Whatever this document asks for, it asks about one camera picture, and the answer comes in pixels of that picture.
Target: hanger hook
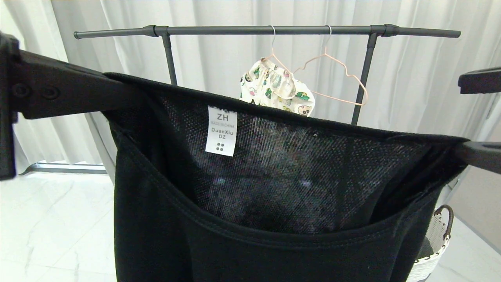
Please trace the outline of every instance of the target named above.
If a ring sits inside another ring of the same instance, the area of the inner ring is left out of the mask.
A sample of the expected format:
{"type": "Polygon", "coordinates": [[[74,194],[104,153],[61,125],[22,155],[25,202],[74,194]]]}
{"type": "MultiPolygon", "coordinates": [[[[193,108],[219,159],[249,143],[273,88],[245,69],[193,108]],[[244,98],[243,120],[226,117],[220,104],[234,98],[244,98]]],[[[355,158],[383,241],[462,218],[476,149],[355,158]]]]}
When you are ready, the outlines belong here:
{"type": "Polygon", "coordinates": [[[330,30],[330,33],[329,33],[329,37],[327,38],[327,41],[325,42],[325,49],[327,49],[327,43],[329,43],[329,40],[331,39],[332,37],[332,28],[330,25],[326,25],[326,27],[329,27],[329,30],[330,30]]]}
{"type": "Polygon", "coordinates": [[[275,30],[274,26],[270,26],[270,27],[272,27],[272,29],[273,29],[273,40],[272,40],[272,49],[273,49],[273,46],[275,45],[275,37],[277,36],[277,31],[275,30]]]}

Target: horizontal rod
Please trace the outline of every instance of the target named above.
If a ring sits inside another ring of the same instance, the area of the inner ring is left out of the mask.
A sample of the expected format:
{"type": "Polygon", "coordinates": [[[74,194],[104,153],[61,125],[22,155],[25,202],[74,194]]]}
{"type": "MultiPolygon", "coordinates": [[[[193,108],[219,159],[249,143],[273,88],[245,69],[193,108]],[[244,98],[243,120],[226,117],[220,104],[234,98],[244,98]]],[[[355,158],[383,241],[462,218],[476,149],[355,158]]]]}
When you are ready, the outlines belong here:
{"type": "MultiPolygon", "coordinates": [[[[278,35],[369,35],[379,33],[383,35],[386,31],[384,25],[373,26],[276,26],[274,27],[278,35]]],[[[233,27],[167,27],[167,26],[147,26],[138,29],[119,29],[103,31],[74,32],[76,39],[111,37],[111,36],[131,36],[147,35],[161,36],[169,35],[272,35],[271,26],[233,26],[233,27]]],[[[417,29],[417,28],[397,28],[397,32],[392,35],[415,35],[457,38],[460,31],[437,30],[437,29],[417,29]]]]}

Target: brown basket handle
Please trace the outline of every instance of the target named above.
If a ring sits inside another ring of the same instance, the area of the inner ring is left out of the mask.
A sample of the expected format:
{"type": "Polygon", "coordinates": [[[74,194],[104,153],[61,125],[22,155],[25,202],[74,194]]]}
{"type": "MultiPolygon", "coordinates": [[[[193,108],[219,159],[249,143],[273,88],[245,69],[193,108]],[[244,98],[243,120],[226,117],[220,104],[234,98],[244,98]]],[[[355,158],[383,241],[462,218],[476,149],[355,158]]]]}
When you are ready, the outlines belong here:
{"type": "Polygon", "coordinates": [[[438,209],[433,213],[433,215],[439,215],[439,214],[442,214],[442,210],[443,209],[446,209],[447,211],[449,211],[449,222],[447,223],[447,228],[445,230],[445,233],[443,235],[443,239],[445,240],[445,238],[449,235],[450,237],[450,230],[452,229],[452,222],[454,220],[454,212],[452,211],[452,208],[449,206],[449,205],[441,205],[440,207],[438,207],[438,209]]]}

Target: black t-shirt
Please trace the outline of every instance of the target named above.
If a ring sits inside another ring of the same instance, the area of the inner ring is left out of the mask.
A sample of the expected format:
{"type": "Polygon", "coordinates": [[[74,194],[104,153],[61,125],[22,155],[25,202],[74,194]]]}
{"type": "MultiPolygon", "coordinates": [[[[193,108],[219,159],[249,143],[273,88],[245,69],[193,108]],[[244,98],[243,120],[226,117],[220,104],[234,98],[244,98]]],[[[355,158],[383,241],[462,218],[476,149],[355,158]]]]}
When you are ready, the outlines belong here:
{"type": "Polygon", "coordinates": [[[119,281],[404,282],[440,188],[465,167],[462,138],[107,75],[145,96],[104,113],[119,281]]]}

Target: white woven basket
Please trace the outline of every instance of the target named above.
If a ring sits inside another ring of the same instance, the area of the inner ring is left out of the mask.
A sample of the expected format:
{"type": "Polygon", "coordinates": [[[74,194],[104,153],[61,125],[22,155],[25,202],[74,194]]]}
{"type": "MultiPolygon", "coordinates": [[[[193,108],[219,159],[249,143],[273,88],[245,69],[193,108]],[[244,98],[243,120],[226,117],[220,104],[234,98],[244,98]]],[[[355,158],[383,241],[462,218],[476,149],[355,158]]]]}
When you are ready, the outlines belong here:
{"type": "Polygon", "coordinates": [[[433,213],[430,225],[428,226],[428,231],[426,232],[426,238],[430,241],[434,254],[419,258],[414,262],[414,266],[412,267],[409,277],[407,277],[407,282],[425,281],[435,269],[438,260],[442,257],[442,254],[449,246],[450,230],[452,228],[453,219],[454,213],[452,208],[448,205],[440,206],[433,213]],[[447,224],[442,218],[443,209],[449,211],[449,220],[447,224]]]}

